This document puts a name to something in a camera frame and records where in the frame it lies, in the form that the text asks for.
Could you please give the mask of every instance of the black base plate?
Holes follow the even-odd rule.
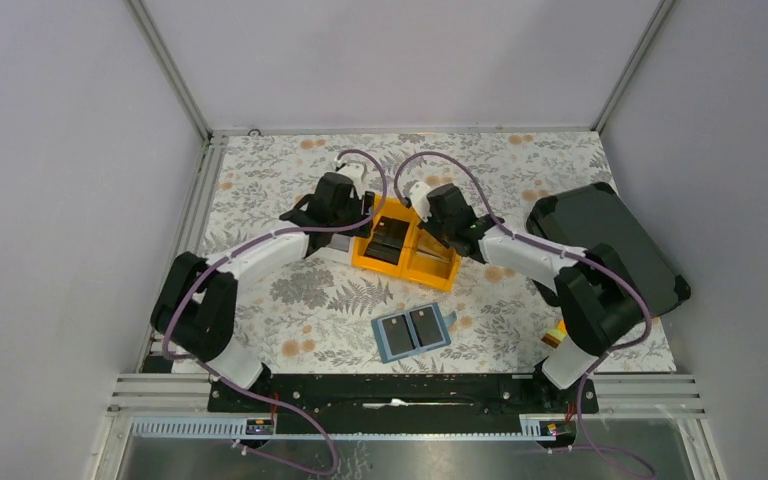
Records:
[[[519,414],[564,415],[577,384],[567,390],[534,380],[503,374],[466,375],[272,375],[259,379],[252,390],[303,408],[333,434],[519,433]],[[368,408],[394,398],[411,406]],[[224,383],[211,389],[208,411],[252,413],[270,405],[244,397]],[[585,385],[584,413],[599,405],[592,381]],[[300,416],[279,410],[279,434],[312,434]]]

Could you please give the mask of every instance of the yellow tray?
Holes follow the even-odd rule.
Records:
[[[381,197],[376,195],[374,208],[378,208],[380,202]],[[420,230],[419,216],[413,209],[405,207],[396,198],[388,198],[384,202],[384,208],[375,217],[376,226],[381,217],[402,220],[409,224],[405,242],[399,255],[399,263],[393,265],[364,256],[366,247],[372,241],[370,235],[370,238],[358,238],[355,241],[355,248],[352,251],[352,265],[444,292],[452,290],[455,275],[457,275],[461,264],[461,258],[455,250],[444,247],[428,232]]]

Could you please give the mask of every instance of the gray wall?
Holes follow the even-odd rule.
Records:
[[[146,0],[215,128],[589,126],[658,0]]]
[[[681,2],[603,141],[694,289],[665,323],[729,478],[768,478],[768,2]]]
[[[0,1],[0,479],[82,474],[198,148],[124,2]]]

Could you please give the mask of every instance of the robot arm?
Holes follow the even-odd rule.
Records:
[[[179,255],[151,315],[151,324],[165,333],[179,303],[209,265],[227,260],[209,274],[207,280],[180,316],[172,340],[223,377],[242,388],[249,388],[266,368],[234,338],[237,285],[254,283],[269,272],[302,260],[331,242],[331,232],[304,232],[302,228],[340,227],[357,223],[372,213],[373,192],[358,195],[365,169],[362,164],[340,164],[336,172],[326,173],[314,193],[305,195],[290,211],[279,217],[271,232],[296,230],[266,238],[239,255],[236,246],[226,252],[200,258],[190,252]],[[371,222],[348,236],[369,236]]]
[[[591,250],[570,247],[520,234],[532,242],[512,238],[486,215],[478,218],[452,184],[431,189],[424,183],[411,188],[410,204],[422,218],[420,228],[463,256],[481,263],[511,268],[555,294],[568,335],[540,365],[538,374],[555,387],[570,387],[617,340],[642,319],[627,293],[590,267],[534,246],[542,244],[564,253],[587,256],[631,282],[625,266],[609,246]]]

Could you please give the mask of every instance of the floral tablecloth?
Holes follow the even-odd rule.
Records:
[[[200,253],[226,250],[265,231],[313,190],[346,148],[383,162],[391,185],[396,167],[412,153],[452,155],[477,175],[496,213],[520,231],[540,197],[600,180],[613,183],[599,137],[590,132],[231,137]],[[368,175],[380,191],[371,166]],[[415,162],[400,187],[406,191],[417,180],[454,182],[482,210],[466,176],[443,160]],[[444,314],[457,312],[452,344],[382,364],[370,320],[432,301]],[[313,259],[243,286],[235,336],[276,373],[529,372],[550,352],[540,338],[560,318],[560,310],[547,306],[523,276],[469,259],[450,293]],[[638,326],[628,338],[641,331]],[[193,369],[198,367],[182,361],[173,371]],[[660,322],[644,344],[615,353],[599,370],[675,370]]]

